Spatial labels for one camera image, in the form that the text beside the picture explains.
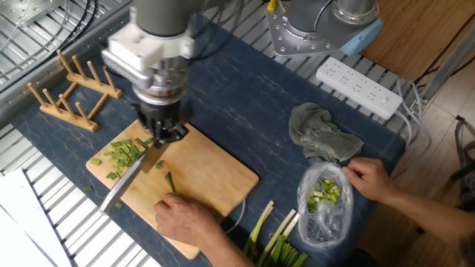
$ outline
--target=wooden panel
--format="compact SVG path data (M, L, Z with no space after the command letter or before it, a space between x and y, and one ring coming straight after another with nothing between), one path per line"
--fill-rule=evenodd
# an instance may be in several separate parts
M171 144L160 159L165 161L166 168L171 171L177 192L210 208L220 223L255 187L258 176L198 130L190 125L187 127L190 133L182 141ZM137 137L146 140L150 136L135 121L112 142ZM100 165L86 164L88 170L109 188L118 179L113 181L105 178L114 169L112 163L108 162L109 156L103 154L112 150L110 145L106 145L93 157L102 160ZM154 205L171 191L163 178L165 173L166 170L156 168L152 168L148 174L141 171L122 197L122 201L153 228L157 227ZM200 253L194 246L167 240L189 259Z
M411 80L430 66L475 12L471 0L378 0L378 4L383 30L362 54Z

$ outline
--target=white power strip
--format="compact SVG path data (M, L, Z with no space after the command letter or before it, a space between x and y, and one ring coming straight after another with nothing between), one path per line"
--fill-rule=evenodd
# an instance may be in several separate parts
M318 68L317 79L383 119L390 119L402 98L333 57Z

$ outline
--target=knife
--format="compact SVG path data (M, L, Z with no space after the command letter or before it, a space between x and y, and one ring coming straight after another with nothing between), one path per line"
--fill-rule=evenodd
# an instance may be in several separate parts
M138 159L112 187L109 194L105 197L100 211L102 213L108 213L114 205L120 201L120 198L127 191L139 172L144 171L147 174L155 162L165 153L169 145L170 144L163 144L159 148L155 148L155 146L152 145L152 147L147 150L147 153Z

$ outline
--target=human arm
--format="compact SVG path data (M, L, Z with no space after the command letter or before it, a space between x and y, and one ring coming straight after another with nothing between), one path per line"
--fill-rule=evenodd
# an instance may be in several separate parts
M454 248L475 231L475 215L399 190L378 159L353 159L342 171L363 196L389 205Z
M157 231L164 237L197 246L214 267L254 267L224 234L200 203L167 194L155 205Z

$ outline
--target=blue table mat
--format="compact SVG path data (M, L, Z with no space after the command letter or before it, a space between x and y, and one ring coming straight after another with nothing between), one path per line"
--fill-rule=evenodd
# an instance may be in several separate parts
M219 29L211 49L228 35ZM90 60L100 79L106 82L99 71L102 67L99 57ZM129 110L130 104L137 102L130 82L116 76L113 80L124 94L120 99L109 98L93 118L99 124L95 133L40 112L38 102L11 122L76 186L92 185L94 190L85 193L97 205L102 203L108 189L89 173L85 163L136 119L134 112ZM70 84L63 81L51 90L52 95L64 93ZM88 113L101 96L101 93L79 86L68 97L68 102L73 106L79 101ZM302 147L295 145L289 137L289 116L295 106L314 102L329 110L332 121L343 132L355 134L365 141L361 156L381 159L388 172L394 169L404 152L404 140L396 133L234 36L217 55L191 66L186 98L194 106L193 126L259 176L258 185L247 198L240 226L229 235L241 248L270 200L275 202L274 210L263 225L258 240L260 245L267 244L269 234L292 208L297 209L297 187L308 162ZM350 233L337 248L313 251L300 241L296 229L290 234L291 244L309 254L306 266L341 266L345 263L375 208L374 202L356 190L353 193L355 204ZM223 228L234 223L240 210L238 206L230 214ZM109 215L160 265L210 266L202 254L196 260L187 260L129 207L114 209Z

